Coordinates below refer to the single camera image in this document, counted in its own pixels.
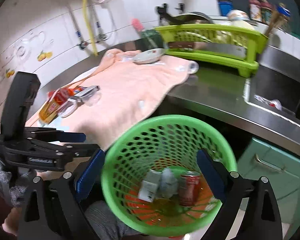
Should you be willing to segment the gold red drink can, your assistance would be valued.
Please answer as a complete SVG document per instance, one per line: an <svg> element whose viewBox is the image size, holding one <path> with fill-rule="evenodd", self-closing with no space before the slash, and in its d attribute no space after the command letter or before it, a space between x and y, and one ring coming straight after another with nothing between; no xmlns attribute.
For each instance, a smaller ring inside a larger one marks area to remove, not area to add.
<svg viewBox="0 0 300 240"><path fill-rule="evenodd" d="M59 88L48 93L48 100L39 111L39 120L49 124L67 102L68 98L75 95L75 90L71 88Z"/></svg>

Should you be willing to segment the red cola can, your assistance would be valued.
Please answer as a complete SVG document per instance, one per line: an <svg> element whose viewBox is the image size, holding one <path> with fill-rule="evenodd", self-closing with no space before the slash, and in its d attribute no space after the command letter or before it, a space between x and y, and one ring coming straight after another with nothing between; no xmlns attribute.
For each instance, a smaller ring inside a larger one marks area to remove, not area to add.
<svg viewBox="0 0 300 240"><path fill-rule="evenodd" d="M196 171L186 171L179 178L179 204L193 206L200 190L200 174Z"/></svg>

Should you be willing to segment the white milk carton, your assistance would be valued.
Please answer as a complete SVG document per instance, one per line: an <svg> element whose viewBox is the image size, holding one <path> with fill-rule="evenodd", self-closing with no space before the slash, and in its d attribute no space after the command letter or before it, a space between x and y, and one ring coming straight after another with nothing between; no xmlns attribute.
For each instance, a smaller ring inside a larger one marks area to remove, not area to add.
<svg viewBox="0 0 300 240"><path fill-rule="evenodd" d="M138 192L140 200L152 203L160 185L162 172L149 170L141 182Z"/></svg>

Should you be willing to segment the clear plastic cup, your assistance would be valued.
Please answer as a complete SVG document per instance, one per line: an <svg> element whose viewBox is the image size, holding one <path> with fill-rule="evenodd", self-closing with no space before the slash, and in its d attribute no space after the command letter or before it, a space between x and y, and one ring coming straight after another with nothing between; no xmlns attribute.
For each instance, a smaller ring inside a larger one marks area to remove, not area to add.
<svg viewBox="0 0 300 240"><path fill-rule="evenodd" d="M94 94L89 94L85 96L82 101L85 105L92 107L93 105L97 104L101 98L101 93L96 92Z"/></svg>

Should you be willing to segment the red basket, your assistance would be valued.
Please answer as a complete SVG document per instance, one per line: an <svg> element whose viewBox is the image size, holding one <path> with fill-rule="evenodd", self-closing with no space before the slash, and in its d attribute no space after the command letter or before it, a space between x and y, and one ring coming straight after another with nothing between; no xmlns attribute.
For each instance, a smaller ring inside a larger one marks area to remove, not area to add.
<svg viewBox="0 0 300 240"><path fill-rule="evenodd" d="M122 194L123 200L120 204L137 221L164 228L197 222L206 217L219 203L204 183L200 185L199 196L193 206L181 206L178 195L169 199L158 197L151 203L146 202L138 198L137 190L135 187L127 194Z"/></svg>

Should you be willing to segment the green waste basket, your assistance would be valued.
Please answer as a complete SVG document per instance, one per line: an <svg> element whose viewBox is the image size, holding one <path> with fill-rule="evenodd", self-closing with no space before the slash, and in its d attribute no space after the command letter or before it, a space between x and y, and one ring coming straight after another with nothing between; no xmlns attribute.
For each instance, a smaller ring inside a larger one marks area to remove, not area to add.
<svg viewBox="0 0 300 240"><path fill-rule="evenodd" d="M234 171L237 162L215 128L184 115L145 120L106 155L101 175L113 214L146 235L174 237L210 224L221 207L197 165L197 152Z"/></svg>

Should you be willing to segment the peach towel with blue print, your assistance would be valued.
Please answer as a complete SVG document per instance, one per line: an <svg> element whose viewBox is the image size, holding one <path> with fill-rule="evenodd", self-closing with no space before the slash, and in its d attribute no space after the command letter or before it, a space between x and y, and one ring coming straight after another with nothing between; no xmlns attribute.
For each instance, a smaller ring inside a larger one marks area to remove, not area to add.
<svg viewBox="0 0 300 240"><path fill-rule="evenodd" d="M57 117L49 128L82 132L87 143L107 150L125 131L149 117L167 93L198 71L198 63L163 55L152 64L136 64L140 51L106 51L90 75L82 74L67 84L100 87L101 98L91 106L83 104L66 118Z"/></svg>

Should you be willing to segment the steel sink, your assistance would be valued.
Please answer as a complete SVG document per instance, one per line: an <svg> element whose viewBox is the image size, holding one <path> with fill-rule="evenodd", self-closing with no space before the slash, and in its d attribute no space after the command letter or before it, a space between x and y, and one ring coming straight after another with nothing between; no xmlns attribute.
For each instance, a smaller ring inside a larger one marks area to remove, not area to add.
<svg viewBox="0 0 300 240"><path fill-rule="evenodd" d="M250 79L249 102L300 120L300 83L270 68L260 66Z"/></svg>

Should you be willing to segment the white ceramic plate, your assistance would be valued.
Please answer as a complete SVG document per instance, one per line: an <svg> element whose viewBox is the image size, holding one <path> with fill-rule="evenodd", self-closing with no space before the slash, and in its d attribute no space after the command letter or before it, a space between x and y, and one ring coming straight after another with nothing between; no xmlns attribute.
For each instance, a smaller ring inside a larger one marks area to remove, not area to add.
<svg viewBox="0 0 300 240"><path fill-rule="evenodd" d="M151 64L160 60L165 55L164 48L155 48L143 51L133 57L133 62L136 64Z"/></svg>

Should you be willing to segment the dark green utensil holder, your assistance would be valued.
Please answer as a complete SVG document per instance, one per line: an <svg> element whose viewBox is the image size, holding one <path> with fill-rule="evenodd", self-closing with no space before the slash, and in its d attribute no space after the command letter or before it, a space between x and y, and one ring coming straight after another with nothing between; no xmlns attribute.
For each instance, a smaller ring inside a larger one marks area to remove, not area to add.
<svg viewBox="0 0 300 240"><path fill-rule="evenodd" d="M143 42L147 49L163 48L164 42L158 31L145 29L141 32Z"/></svg>

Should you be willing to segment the pink bottle brush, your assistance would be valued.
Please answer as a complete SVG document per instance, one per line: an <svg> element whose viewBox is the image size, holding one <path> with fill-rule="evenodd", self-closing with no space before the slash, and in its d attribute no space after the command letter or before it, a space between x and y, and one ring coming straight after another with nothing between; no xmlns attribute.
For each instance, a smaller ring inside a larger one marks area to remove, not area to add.
<svg viewBox="0 0 300 240"><path fill-rule="evenodd" d="M132 26L138 33L144 30L142 23L137 18L132 19Z"/></svg>

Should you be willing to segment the lime green dish rack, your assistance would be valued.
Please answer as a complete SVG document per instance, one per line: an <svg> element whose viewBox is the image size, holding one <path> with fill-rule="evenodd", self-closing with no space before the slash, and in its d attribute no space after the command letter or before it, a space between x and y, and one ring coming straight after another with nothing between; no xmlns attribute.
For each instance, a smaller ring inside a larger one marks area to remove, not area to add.
<svg viewBox="0 0 300 240"><path fill-rule="evenodd" d="M166 54L232 67L249 78L258 70L256 56L268 43L262 33L233 25L182 24L156 27Z"/></svg>

